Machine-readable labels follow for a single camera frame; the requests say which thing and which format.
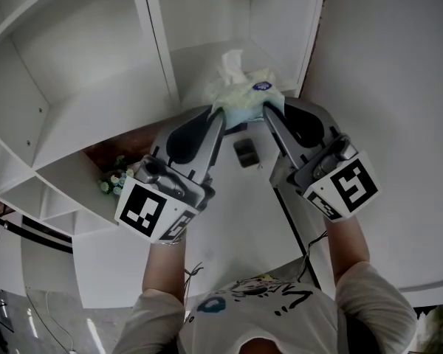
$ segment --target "person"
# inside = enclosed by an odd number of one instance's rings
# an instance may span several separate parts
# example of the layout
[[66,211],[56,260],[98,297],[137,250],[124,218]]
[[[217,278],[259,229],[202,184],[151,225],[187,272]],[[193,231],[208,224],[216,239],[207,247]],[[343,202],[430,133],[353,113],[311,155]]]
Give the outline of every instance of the person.
[[402,354],[416,330],[412,307],[369,263],[356,218],[325,225],[335,301],[310,284],[256,277],[208,294],[186,319],[185,239],[151,245],[113,353]]

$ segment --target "white flower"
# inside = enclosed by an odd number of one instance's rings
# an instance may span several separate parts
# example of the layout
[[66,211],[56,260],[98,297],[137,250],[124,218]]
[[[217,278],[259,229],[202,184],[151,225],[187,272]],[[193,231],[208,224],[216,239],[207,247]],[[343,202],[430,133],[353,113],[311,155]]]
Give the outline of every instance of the white flower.
[[110,177],[110,181],[112,182],[113,185],[118,184],[119,180],[120,179],[118,177],[116,177],[115,175],[111,175],[111,177]]
[[110,186],[109,186],[106,182],[102,182],[102,183],[100,184],[100,188],[101,188],[101,190],[102,190],[103,192],[108,192]]

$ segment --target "white t-shirt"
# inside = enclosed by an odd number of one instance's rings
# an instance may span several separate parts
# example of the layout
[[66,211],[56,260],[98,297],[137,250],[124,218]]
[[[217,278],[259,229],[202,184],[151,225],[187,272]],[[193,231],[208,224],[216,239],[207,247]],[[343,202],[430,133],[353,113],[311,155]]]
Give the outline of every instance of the white t-shirt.
[[147,290],[113,353],[156,354],[179,335],[179,352],[187,354],[237,354],[254,338],[275,342],[283,354],[343,354],[345,313],[369,328],[384,354],[402,354],[415,333],[416,314],[401,293],[358,263],[338,282],[336,301],[306,283],[253,278],[209,294],[185,322],[180,301]]

